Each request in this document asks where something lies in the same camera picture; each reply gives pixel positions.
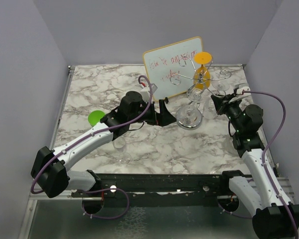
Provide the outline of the clear wine glass back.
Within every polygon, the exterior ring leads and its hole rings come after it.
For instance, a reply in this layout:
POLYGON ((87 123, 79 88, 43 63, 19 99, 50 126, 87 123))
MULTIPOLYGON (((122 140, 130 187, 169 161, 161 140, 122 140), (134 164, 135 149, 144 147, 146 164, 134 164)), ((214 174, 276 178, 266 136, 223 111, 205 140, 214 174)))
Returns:
POLYGON ((203 90, 193 88, 187 94, 190 103, 180 107, 176 113, 176 123, 186 130, 194 130, 201 126, 203 116, 199 110, 203 90))

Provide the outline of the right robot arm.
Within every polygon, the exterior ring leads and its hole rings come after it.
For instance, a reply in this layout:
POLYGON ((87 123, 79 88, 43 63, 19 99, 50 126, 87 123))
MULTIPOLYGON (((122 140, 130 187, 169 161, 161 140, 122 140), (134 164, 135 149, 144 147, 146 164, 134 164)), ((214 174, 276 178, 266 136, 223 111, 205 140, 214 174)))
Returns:
POLYGON ((240 108, 236 94, 211 96, 218 115, 225 115, 235 129, 233 145, 247 165, 256 188, 244 176, 219 182, 225 195, 234 193, 252 217, 253 229, 260 239, 299 238, 299 205, 282 189, 266 157, 267 147, 258 134, 263 124, 263 109, 258 105, 240 108))

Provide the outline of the orange plastic wine glass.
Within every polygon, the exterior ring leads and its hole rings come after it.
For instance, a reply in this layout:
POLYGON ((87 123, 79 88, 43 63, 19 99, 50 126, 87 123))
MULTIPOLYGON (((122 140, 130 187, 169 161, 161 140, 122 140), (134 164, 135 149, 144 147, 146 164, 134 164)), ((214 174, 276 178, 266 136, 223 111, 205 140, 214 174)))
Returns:
POLYGON ((212 63, 212 55, 208 52, 199 52, 194 56, 194 62, 200 67, 194 73, 194 87, 196 89, 205 90, 210 86, 210 73, 208 66, 212 63))

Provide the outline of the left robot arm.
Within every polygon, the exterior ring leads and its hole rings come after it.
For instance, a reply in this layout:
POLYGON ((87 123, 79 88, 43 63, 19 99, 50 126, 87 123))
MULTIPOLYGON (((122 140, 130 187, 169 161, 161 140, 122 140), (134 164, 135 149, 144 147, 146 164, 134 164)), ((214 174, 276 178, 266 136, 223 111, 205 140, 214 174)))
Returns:
POLYGON ((38 151, 30 173, 33 178, 31 193, 37 194, 34 186, 38 185, 39 192, 49 198, 65 190, 96 196, 100 191, 99 177, 91 170, 77 172, 72 167, 95 149, 128 132, 131 124, 142 122, 167 126, 176 122, 176 118, 166 108, 164 100, 159 101, 159 112, 156 112, 154 102, 144 101, 138 92, 127 92, 120 105, 89 131, 65 145, 54 149, 45 146, 38 151))

